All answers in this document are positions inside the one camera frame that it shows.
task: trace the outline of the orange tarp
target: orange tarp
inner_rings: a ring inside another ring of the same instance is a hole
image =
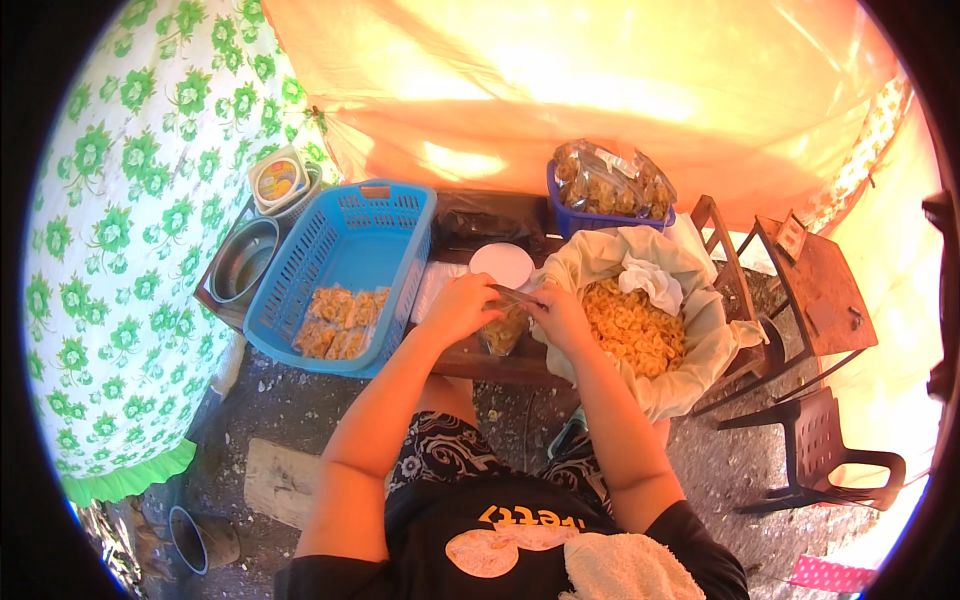
[[[879,345],[828,377],[840,402],[844,443],[897,452],[907,472],[929,466],[942,405],[926,380],[943,358],[940,260],[943,236],[924,217],[923,198],[941,190],[920,103],[913,103],[856,206],[830,234],[839,244],[874,322]],[[824,369],[839,360],[821,361]],[[831,479],[855,487],[882,485],[875,468],[840,467]]]
[[[544,193],[568,139],[636,145],[733,228],[839,170],[896,59],[853,0],[267,0],[348,180]]]
[[[680,211],[710,194],[740,231],[803,205],[857,159],[871,99],[898,71],[854,0],[264,4],[348,180],[544,193],[554,148],[588,137],[636,145]],[[829,234],[879,346],[828,384],[847,444],[898,451],[913,471],[939,415],[924,382],[941,355],[942,242],[919,205],[940,183],[917,103],[900,127],[876,189]],[[864,485],[861,474],[833,478]]]

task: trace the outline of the white plate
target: white plate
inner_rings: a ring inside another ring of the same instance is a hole
[[[534,261],[523,248],[506,242],[488,244],[470,259],[471,273],[489,273],[511,289],[521,287],[534,271]]]

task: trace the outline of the pink polka dot fabric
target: pink polka dot fabric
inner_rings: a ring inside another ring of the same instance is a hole
[[[871,568],[845,566],[802,554],[793,567],[790,583],[824,591],[857,593],[874,580],[875,574]]]

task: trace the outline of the blue basket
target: blue basket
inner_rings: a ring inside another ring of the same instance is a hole
[[[303,211],[253,297],[243,330],[275,360],[311,372],[376,375],[400,345],[430,251],[437,194],[389,180],[340,185]],[[351,292],[390,286],[370,346],[349,360],[305,358],[291,348],[318,287]]]
[[[654,219],[643,219],[641,217],[594,215],[570,210],[564,206],[564,203],[560,202],[560,189],[557,187],[557,180],[554,179],[554,170],[556,168],[557,165],[553,160],[546,163],[546,188],[550,192],[550,200],[553,201],[553,211],[557,215],[557,231],[564,237],[564,240],[570,239],[570,237],[580,229],[629,228],[644,225],[663,233],[665,228],[672,226],[677,220],[677,213],[673,211],[673,206],[668,208],[665,222],[655,221]]]

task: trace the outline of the wooden chair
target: wooden chair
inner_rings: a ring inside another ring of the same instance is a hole
[[[737,306],[727,313],[727,323],[734,320],[757,321],[753,297],[750,295],[750,289],[747,288],[747,277],[740,266],[736,248],[730,238],[730,231],[727,229],[723,217],[720,216],[720,211],[717,210],[713,198],[701,196],[700,201],[690,212],[690,220],[693,221],[693,226],[700,234],[700,241],[704,243],[707,254],[713,252],[717,244],[720,244],[727,256],[727,264],[717,273],[717,278],[713,282],[713,287],[717,289],[729,283],[739,300]],[[708,240],[704,240],[703,228],[708,224],[713,227],[713,234],[710,235]],[[771,344],[742,348],[734,356],[733,362],[724,374],[707,390],[704,396],[709,396],[748,372],[752,372],[757,377],[762,377],[769,371],[771,365],[778,361],[781,363],[784,361],[783,342],[773,323],[766,318],[760,318],[759,320],[764,331],[767,332],[767,337],[771,338]]]
[[[845,506],[871,503],[871,508],[885,511],[897,499],[906,476],[903,458],[893,452],[854,450],[844,446],[840,434],[840,406],[829,387],[751,415],[721,421],[717,429],[776,423],[783,425],[786,442],[787,486],[767,491],[766,500],[738,508],[738,513],[772,513],[817,502]],[[887,467],[890,477],[882,488],[834,486],[828,476],[845,464]]]

